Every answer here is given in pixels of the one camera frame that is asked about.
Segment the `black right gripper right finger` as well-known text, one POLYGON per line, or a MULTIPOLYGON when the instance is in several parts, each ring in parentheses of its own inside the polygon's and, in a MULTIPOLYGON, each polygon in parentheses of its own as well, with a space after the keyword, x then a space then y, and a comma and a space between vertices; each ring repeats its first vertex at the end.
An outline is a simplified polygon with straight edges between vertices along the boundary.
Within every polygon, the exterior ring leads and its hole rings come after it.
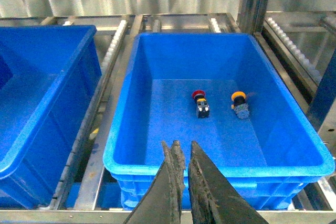
POLYGON ((191 143, 188 190, 194 223, 267 223, 196 141, 191 143))

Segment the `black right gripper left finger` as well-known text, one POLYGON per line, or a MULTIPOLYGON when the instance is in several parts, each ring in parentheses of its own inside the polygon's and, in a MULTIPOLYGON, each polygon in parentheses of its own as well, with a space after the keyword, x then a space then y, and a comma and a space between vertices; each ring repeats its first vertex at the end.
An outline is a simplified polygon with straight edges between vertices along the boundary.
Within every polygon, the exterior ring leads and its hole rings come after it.
POLYGON ((185 189, 185 156, 180 142, 162 141, 164 161, 151 186, 124 223, 180 223, 185 189))

